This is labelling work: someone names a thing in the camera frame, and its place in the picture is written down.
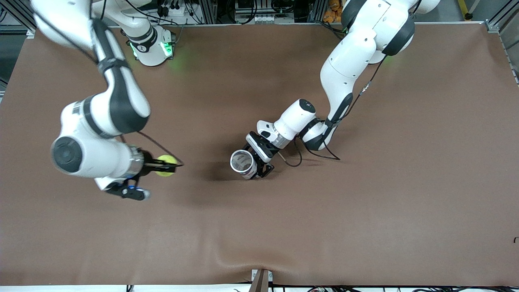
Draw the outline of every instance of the wire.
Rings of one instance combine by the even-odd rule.
[[[64,38],[67,42],[71,43],[72,46],[74,46],[76,49],[78,49],[83,55],[85,55],[90,61],[94,62],[94,64],[98,64],[99,61],[96,57],[92,56],[91,54],[87,53],[87,51],[83,50],[77,43],[73,42],[68,36],[66,36],[63,32],[58,30],[53,24],[50,23],[45,17],[43,17],[38,11],[34,11],[34,14],[38,16],[46,25],[48,25],[50,28],[52,28],[57,34],[59,34],[62,38]]]
[[[303,145],[305,146],[306,150],[308,150],[308,152],[310,152],[310,154],[312,155],[315,155],[317,157],[320,157],[320,158],[325,158],[325,159],[331,159],[331,160],[340,160],[340,158],[333,154],[333,152],[330,150],[330,148],[328,148],[328,145],[326,145],[326,142],[323,141],[323,144],[324,144],[324,147],[326,148],[326,150],[328,150],[328,152],[333,156],[333,157],[329,157],[329,156],[323,156],[323,155],[319,155],[319,154],[316,154],[316,153],[313,153],[312,150],[308,149],[308,147],[306,146],[306,144],[303,142]]]
[[[176,167],[181,167],[181,166],[184,166],[184,162],[182,162],[182,160],[180,160],[180,158],[176,157],[173,153],[171,153],[168,149],[166,149],[164,146],[162,146],[159,142],[157,142],[155,139],[153,139],[152,137],[146,135],[145,133],[141,132],[141,131],[137,131],[137,133],[141,136],[143,136],[144,138],[148,139],[149,141],[151,141],[153,144],[155,144],[157,147],[161,148],[162,150],[164,150],[164,152],[168,153],[169,155],[173,156],[173,158],[176,159],[176,161],[178,162]]]
[[[193,3],[191,2],[191,0],[184,0],[184,4],[186,6],[186,9],[187,9],[187,4],[189,3],[189,6],[191,7],[191,11],[189,11],[188,9],[188,12],[189,12],[189,15],[191,16],[191,18],[193,18],[193,20],[198,23],[198,24],[203,24],[202,21],[200,20],[200,18],[198,18],[198,15],[196,14],[196,11],[195,9],[193,8]]]
[[[156,17],[156,16],[153,16],[153,15],[149,15],[149,14],[146,14],[142,11],[140,11],[139,9],[137,9],[137,7],[135,7],[133,4],[131,4],[131,2],[129,0],[125,0],[128,4],[130,4],[130,6],[135,9],[135,11],[137,11],[138,13],[142,14],[142,15],[145,15],[146,17],[151,17],[151,18],[155,18],[157,20],[162,20],[162,21],[166,21],[166,22],[169,22],[169,23],[173,23],[175,25],[180,25],[174,21],[171,21],[171,20],[166,20],[166,19],[161,19],[160,17]]]
[[[5,12],[5,14],[4,14],[4,16],[2,17],[2,16],[1,16],[2,13],[0,13],[0,17],[2,18],[2,19],[0,19],[0,22],[4,21],[5,18],[7,17],[7,11],[4,11],[4,10],[2,9],[2,12]]]
[[[232,2],[233,2],[233,0],[227,0],[227,7],[225,8],[225,10],[226,10],[226,13],[227,13],[227,17],[228,17],[228,18],[229,18],[233,23],[236,23],[236,20],[234,19],[234,17],[232,17],[232,16],[230,15],[230,12],[231,12],[231,9],[230,9],[231,7],[230,7],[230,5],[231,5]]]
[[[418,0],[418,2],[416,3],[416,7],[415,7],[415,10],[413,11],[413,15],[416,14],[416,11],[418,10],[418,6],[420,6],[421,1],[422,0]]]
[[[101,12],[101,19],[103,19],[103,17],[104,17],[105,9],[106,9],[106,0],[104,0],[104,3],[103,3],[103,11]]]
[[[175,44],[177,44],[178,42],[180,42],[180,37],[182,36],[182,31],[184,30],[184,26],[183,25],[181,28],[180,28],[180,33],[179,33],[179,36],[176,38],[175,40]]]
[[[320,21],[320,20],[312,20],[311,22],[319,23],[319,24],[321,24],[322,26],[324,26],[325,28],[329,29],[330,31],[333,32],[333,34],[334,34],[338,39],[343,39],[343,37],[341,37],[341,36],[338,35],[337,33],[344,33],[344,34],[346,34],[346,32],[344,32],[344,31],[342,31],[342,30],[338,30],[338,29],[333,28],[329,23],[322,22],[322,21]]]
[[[301,163],[303,162],[303,155],[301,154],[301,150],[299,149],[299,147],[297,147],[297,143],[295,142],[296,139],[292,140],[294,142],[294,146],[295,148],[297,149],[297,152],[299,153],[299,163],[296,164],[296,165],[293,165],[293,164],[290,164],[286,161],[285,157],[283,157],[283,155],[281,155],[281,153],[278,152],[279,156],[281,157],[281,159],[283,159],[283,161],[285,162],[286,165],[290,166],[290,167],[298,167],[299,165],[301,165]]]
[[[280,0],[272,0],[270,1],[270,7],[272,8],[272,10],[274,10],[275,12],[277,13],[289,13],[289,12],[292,12],[294,11],[294,5],[292,4],[292,6],[290,6],[289,8],[283,10],[283,8],[281,6],[278,6],[276,7],[274,5],[275,2],[279,2]]]
[[[92,3],[94,2],[94,0],[90,0],[88,3],[90,3],[90,5],[88,6],[88,19],[92,19]]]
[[[251,16],[249,17],[249,19],[246,22],[244,22],[242,24],[247,24],[247,23],[251,22],[256,17],[256,13],[258,11],[258,4],[256,3],[256,0],[251,0],[251,2],[252,2]]]
[[[375,78],[375,75],[377,75],[377,72],[378,72],[378,69],[380,68],[380,66],[382,65],[382,63],[384,62],[384,60],[386,59],[387,55],[384,56],[384,58],[382,59],[382,61],[380,61],[380,63],[378,64],[377,66],[377,69],[375,70],[375,73],[373,73],[373,76],[371,76],[371,79],[370,81],[368,81],[368,83],[364,86],[364,88],[359,92],[359,94],[357,95],[357,97],[355,98],[355,100],[353,101],[353,103],[351,104],[350,107],[348,107],[348,111],[341,117],[339,118],[335,123],[337,122],[340,122],[342,121],[345,117],[347,117],[351,110],[353,109],[353,106],[355,105],[355,103],[357,102],[357,100],[359,100],[360,96],[366,91],[366,89],[370,86],[371,82],[373,81],[373,79]]]
[[[320,20],[312,20],[311,22],[315,22],[315,23],[319,23],[321,24],[322,26],[324,26],[325,28],[329,29],[329,30],[333,30],[333,31],[336,31],[336,32],[341,32],[341,33],[344,33],[342,30],[339,30],[339,29],[336,29],[336,28],[333,28],[329,23],[327,22],[322,22]]]

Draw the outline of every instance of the power strip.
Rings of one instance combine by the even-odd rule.
[[[169,9],[169,16],[184,16],[186,14],[186,7],[180,6],[180,9]]]

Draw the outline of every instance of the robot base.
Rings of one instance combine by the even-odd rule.
[[[158,66],[166,60],[172,60],[176,42],[176,35],[171,31],[157,25],[153,27],[157,30],[158,36],[147,52],[141,52],[138,50],[138,46],[136,49],[131,45],[135,59],[150,67]]]

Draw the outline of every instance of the green led light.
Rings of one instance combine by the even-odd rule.
[[[133,55],[137,58],[137,53],[135,52],[135,48],[134,48],[132,43],[130,43],[130,47],[131,47],[131,49],[133,51]]]
[[[166,56],[169,57],[173,54],[171,44],[160,42],[160,46],[162,47],[162,50],[164,51],[164,54],[166,54]]]

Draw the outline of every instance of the orange object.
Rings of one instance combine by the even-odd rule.
[[[335,22],[340,22],[341,18],[340,18],[340,15],[342,14],[342,9],[341,11],[337,10],[335,11]]]
[[[337,11],[340,8],[339,0],[329,0],[328,5],[332,11]]]
[[[331,10],[327,10],[323,16],[323,22],[332,23],[335,21],[335,13]]]

